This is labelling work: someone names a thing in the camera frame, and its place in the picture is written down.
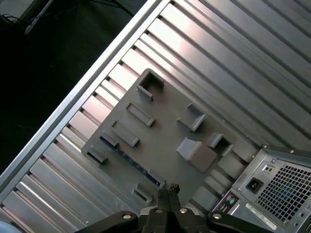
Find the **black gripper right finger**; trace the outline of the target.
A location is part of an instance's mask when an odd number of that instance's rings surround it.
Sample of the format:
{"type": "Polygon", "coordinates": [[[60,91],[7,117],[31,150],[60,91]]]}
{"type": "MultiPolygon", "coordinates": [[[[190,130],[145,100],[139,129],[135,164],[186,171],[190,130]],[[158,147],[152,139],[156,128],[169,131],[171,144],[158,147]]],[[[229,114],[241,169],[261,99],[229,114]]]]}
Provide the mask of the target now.
{"type": "Polygon", "coordinates": [[[213,212],[202,217],[188,207],[181,207],[179,185],[169,188],[170,211],[183,233],[269,233],[270,231],[223,212],[213,212]]]}

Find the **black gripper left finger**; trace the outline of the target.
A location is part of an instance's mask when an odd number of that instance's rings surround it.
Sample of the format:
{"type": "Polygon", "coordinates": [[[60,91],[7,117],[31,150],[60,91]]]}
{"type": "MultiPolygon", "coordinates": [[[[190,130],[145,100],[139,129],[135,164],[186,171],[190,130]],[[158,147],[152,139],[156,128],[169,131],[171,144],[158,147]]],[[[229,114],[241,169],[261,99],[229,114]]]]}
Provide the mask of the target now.
{"type": "Polygon", "coordinates": [[[147,214],[137,216],[120,211],[81,229],[83,233],[166,233],[169,219],[169,190],[158,191],[157,206],[146,208],[147,214]]]}

